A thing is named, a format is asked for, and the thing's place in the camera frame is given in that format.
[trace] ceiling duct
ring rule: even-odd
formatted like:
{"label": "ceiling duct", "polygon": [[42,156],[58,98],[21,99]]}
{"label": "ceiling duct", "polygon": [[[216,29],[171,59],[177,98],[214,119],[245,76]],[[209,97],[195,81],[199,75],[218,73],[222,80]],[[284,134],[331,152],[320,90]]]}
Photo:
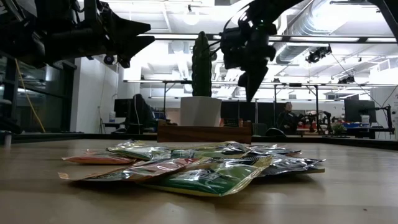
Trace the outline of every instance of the ceiling duct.
{"label": "ceiling duct", "polygon": [[[331,0],[314,0],[298,16],[297,20],[284,32],[284,35],[330,35],[341,27],[346,19],[330,5]],[[286,43],[275,43],[279,52],[276,63],[289,64],[309,46],[294,46]]]}

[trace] white planter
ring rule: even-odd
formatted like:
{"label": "white planter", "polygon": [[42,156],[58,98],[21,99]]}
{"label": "white planter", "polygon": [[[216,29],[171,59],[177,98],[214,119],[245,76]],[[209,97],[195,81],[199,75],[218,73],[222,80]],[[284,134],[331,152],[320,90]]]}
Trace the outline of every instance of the white planter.
{"label": "white planter", "polygon": [[220,125],[220,99],[207,96],[181,98],[181,126],[218,127]]}

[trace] wooden tabletop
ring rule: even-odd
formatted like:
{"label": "wooden tabletop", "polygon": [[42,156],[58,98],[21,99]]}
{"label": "wooden tabletop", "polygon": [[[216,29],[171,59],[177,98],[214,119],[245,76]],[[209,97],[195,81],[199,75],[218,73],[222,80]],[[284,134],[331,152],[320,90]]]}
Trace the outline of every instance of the wooden tabletop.
{"label": "wooden tabletop", "polygon": [[86,167],[61,157],[119,142],[73,140],[0,149],[1,223],[381,224],[398,220],[398,154],[378,149],[284,144],[301,149],[302,156],[328,159],[326,172],[263,178],[242,192],[220,198],[173,194],[130,183],[76,183],[58,178],[59,171]]}

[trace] pile of snack bags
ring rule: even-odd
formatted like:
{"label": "pile of snack bags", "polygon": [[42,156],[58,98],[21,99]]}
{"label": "pile of snack bags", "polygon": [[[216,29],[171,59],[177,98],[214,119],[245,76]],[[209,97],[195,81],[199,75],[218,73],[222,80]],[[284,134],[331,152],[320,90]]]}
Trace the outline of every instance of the pile of snack bags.
{"label": "pile of snack bags", "polygon": [[80,164],[120,165],[115,169],[83,176],[58,174],[66,180],[131,181],[169,192],[225,196],[241,191],[257,177],[325,171],[317,166],[324,160],[297,157],[300,153],[278,145],[247,146],[234,141],[163,147],[130,140],[105,151],[62,158]]}

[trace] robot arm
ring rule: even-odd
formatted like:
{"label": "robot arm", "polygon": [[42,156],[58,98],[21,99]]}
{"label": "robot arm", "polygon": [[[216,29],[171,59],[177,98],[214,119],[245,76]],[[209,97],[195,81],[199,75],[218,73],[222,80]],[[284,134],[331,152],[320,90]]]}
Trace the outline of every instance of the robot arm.
{"label": "robot arm", "polygon": [[[268,61],[272,61],[276,55],[276,50],[269,46],[269,36],[277,33],[273,22],[285,10],[302,1],[254,0],[245,6],[247,10],[239,18],[238,27],[227,29],[225,26],[224,31],[220,34],[220,47],[224,53],[225,68],[240,67],[242,71],[245,71],[240,76],[238,85],[245,87],[247,101],[252,100],[268,71]],[[398,40],[398,1],[368,1],[379,7]]]}
{"label": "robot arm", "polygon": [[117,55],[128,68],[131,57],[155,41],[138,37],[149,24],[121,19],[106,2],[85,0],[84,9],[77,0],[35,0],[35,5],[37,17],[25,16],[15,0],[0,0],[0,52],[35,67],[106,54]]}

